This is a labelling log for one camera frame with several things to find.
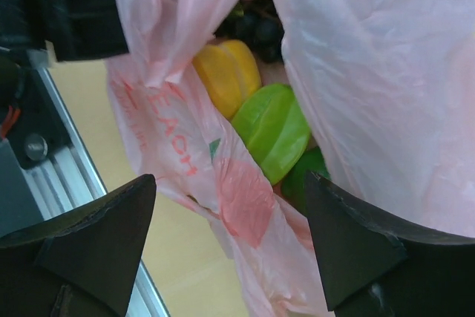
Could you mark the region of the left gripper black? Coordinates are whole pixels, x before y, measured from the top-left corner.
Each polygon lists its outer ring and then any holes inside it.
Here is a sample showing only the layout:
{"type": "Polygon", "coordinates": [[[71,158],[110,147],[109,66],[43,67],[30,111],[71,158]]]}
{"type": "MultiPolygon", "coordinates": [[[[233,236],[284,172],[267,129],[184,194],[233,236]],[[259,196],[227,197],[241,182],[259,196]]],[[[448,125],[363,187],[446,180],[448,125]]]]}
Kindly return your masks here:
{"type": "Polygon", "coordinates": [[[1,0],[1,52],[53,46],[56,60],[107,59],[128,52],[116,0],[1,0]]]}

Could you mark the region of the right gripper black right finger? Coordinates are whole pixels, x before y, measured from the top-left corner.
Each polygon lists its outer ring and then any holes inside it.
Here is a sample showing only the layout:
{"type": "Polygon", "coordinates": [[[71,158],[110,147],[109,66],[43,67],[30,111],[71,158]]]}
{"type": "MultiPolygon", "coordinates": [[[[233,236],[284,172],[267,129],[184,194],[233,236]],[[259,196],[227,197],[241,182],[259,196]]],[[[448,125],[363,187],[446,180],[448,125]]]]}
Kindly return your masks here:
{"type": "Polygon", "coordinates": [[[473,316],[474,240],[390,214],[308,171],[307,212],[336,316],[473,316]]]}

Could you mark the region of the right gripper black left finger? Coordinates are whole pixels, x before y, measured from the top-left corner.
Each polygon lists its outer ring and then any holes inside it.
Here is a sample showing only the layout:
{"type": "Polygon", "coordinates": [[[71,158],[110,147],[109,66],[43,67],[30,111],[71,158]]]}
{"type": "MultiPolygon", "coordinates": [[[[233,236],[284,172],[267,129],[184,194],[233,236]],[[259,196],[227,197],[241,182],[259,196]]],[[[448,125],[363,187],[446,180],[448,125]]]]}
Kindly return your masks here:
{"type": "Polygon", "coordinates": [[[1,315],[125,316],[155,196],[143,174],[1,237],[1,315]]]}

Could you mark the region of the pink plastic bag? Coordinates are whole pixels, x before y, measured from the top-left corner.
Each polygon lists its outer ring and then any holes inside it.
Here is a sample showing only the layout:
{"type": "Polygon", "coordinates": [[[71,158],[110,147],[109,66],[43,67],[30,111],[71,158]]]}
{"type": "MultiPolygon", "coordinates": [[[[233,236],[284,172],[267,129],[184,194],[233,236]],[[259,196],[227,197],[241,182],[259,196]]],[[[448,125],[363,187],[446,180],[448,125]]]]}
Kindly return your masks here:
{"type": "MultiPolygon", "coordinates": [[[[108,60],[125,151],[205,217],[251,316],[327,309],[303,216],[253,160],[192,64],[239,0],[117,0],[128,45],[108,60]]],[[[289,85],[332,183],[412,223],[474,240],[474,0],[273,0],[289,85]]]]}

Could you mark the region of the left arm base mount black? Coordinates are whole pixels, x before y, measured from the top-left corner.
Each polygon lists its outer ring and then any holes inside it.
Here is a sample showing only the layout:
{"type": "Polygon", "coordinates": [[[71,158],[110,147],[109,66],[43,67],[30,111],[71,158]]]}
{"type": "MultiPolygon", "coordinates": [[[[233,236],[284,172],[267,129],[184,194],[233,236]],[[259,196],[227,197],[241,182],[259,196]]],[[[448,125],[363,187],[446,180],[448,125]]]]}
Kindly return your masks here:
{"type": "Polygon", "coordinates": [[[38,70],[1,58],[1,139],[23,169],[67,146],[70,135],[38,70]]]}

